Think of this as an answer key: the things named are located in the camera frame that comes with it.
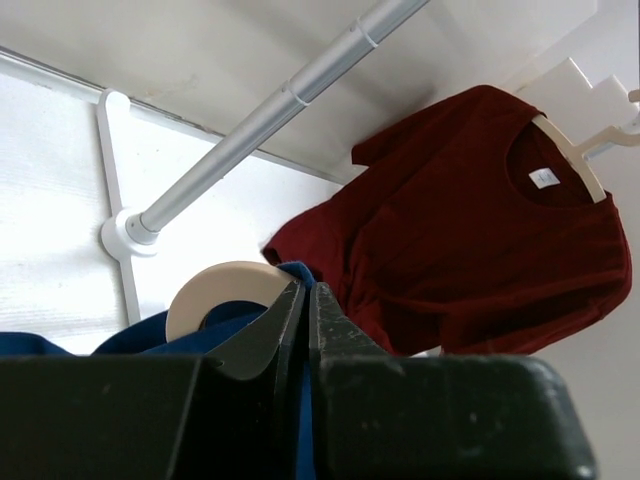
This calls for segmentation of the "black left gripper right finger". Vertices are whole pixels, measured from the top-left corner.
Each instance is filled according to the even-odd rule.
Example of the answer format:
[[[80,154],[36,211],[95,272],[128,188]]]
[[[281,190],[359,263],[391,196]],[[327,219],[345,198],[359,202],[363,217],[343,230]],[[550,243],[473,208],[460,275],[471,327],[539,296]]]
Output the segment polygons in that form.
[[[527,356],[397,357],[310,293],[314,460],[321,479],[593,479],[562,378]]]

